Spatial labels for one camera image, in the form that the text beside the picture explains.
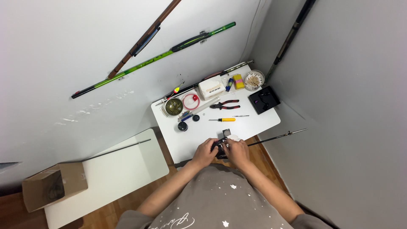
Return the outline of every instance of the brown fishing rod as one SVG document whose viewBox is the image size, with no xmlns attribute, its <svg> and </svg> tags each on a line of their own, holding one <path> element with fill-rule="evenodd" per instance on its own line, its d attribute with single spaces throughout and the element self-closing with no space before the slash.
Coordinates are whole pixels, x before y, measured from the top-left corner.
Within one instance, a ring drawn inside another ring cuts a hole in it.
<svg viewBox="0 0 407 229">
<path fill-rule="evenodd" d="M 113 69 L 109 74 L 108 78 L 112 79 L 119 71 L 122 69 L 123 65 L 132 57 L 136 56 L 157 34 L 160 30 L 160 25 L 162 21 L 171 13 L 171 11 L 178 5 L 181 0 L 173 0 L 168 7 L 162 12 L 162 14 L 155 20 L 155 22 L 150 26 L 150 28 L 144 33 L 143 36 L 137 41 L 137 43 L 130 49 L 130 51 L 125 55 L 125 57 L 120 61 L 120 63 Z"/>
</svg>

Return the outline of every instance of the yellow screwdriver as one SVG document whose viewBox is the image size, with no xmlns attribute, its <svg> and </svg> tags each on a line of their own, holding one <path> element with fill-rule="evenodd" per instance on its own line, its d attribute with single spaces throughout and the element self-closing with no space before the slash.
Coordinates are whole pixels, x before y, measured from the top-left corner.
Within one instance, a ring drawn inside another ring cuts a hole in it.
<svg viewBox="0 0 407 229">
<path fill-rule="evenodd" d="M 219 122 L 234 122 L 235 118 L 226 118 L 226 119 L 210 119 L 209 121 L 219 121 Z"/>
</svg>

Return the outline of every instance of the white desk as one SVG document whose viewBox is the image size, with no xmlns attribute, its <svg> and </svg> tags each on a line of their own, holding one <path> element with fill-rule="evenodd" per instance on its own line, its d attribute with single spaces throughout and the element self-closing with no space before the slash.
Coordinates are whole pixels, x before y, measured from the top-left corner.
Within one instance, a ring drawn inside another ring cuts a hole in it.
<svg viewBox="0 0 407 229">
<path fill-rule="evenodd" d="M 242 78 L 246 77 L 247 73 L 250 71 L 248 65 L 238 68 L 229 73 L 229 75 L 241 74 Z M 209 102 L 202 101 L 200 93 L 191 90 L 191 92 L 196 93 L 201 99 L 201 104 Z M 178 116 L 168 116 L 166 117 L 160 110 L 161 106 L 155 106 L 160 101 L 154 102 L 151 105 L 155 119 L 158 122 L 158 126 L 167 144 L 167 147 L 171 153 L 174 163 L 178 163 L 187 159 L 191 159 L 194 155 L 199 144 L 203 143 L 208 138 L 223 138 L 222 130 L 230 129 L 232 134 L 239 136 L 239 138 L 246 140 L 254 135 L 261 133 L 277 124 L 280 123 L 280 118 L 278 117 L 274 108 L 258 115 L 254 110 L 253 106 L 250 104 L 249 95 L 254 92 L 242 89 L 227 95 L 222 95 L 220 102 L 231 99 L 239 99 L 238 103 L 227 103 L 225 106 L 236 106 L 240 105 L 240 108 L 231 110 L 219 110 L 207 108 L 202 112 L 198 113 L 200 120 L 194 122 L 192 118 L 187 119 L 185 122 L 188 124 L 188 130 L 181 132 L 178 130 Z M 209 119 L 219 119 L 219 118 L 232 118 L 234 115 L 249 115 L 248 117 L 237 117 L 234 122 L 218 122 L 209 121 Z"/>
<path fill-rule="evenodd" d="M 49 229 L 60 228 L 169 173 L 152 129 L 143 131 L 99 154 L 151 139 L 85 161 L 88 189 L 45 207 Z"/>
</svg>

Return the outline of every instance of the gray wall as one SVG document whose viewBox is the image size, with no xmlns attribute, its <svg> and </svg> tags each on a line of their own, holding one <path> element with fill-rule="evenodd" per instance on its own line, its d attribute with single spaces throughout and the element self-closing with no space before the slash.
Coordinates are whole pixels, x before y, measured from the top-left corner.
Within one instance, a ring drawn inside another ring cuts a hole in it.
<svg viewBox="0 0 407 229">
<path fill-rule="evenodd" d="M 271 4 L 251 57 L 267 72 L 304 1 Z M 340 228 L 405 228 L 406 1 L 317 0 L 270 84 L 261 139 L 293 197 Z"/>
<path fill-rule="evenodd" d="M 203 29 L 236 26 L 70 98 L 104 80 L 170 2 L 0 1 L 0 163 L 22 162 L 0 171 L 0 195 L 58 162 L 89 157 L 157 126 L 152 102 L 250 53 L 271 0 L 181 1 L 122 70 Z"/>
</svg>

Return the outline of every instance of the pliers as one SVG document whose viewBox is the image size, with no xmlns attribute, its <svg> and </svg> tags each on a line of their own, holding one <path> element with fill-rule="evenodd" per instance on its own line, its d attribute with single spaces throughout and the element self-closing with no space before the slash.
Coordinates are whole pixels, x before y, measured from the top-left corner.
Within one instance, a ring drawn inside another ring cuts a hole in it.
<svg viewBox="0 0 407 229">
<path fill-rule="evenodd" d="M 236 109 L 236 108 L 239 108 L 240 106 L 223 106 L 223 105 L 225 105 L 226 103 L 237 103 L 237 102 L 239 102 L 238 99 L 236 99 L 236 100 L 227 100 L 227 101 L 225 101 L 223 103 L 219 102 L 218 104 L 210 105 L 209 107 L 210 108 L 219 108 L 219 110 L 220 109 Z"/>
</svg>

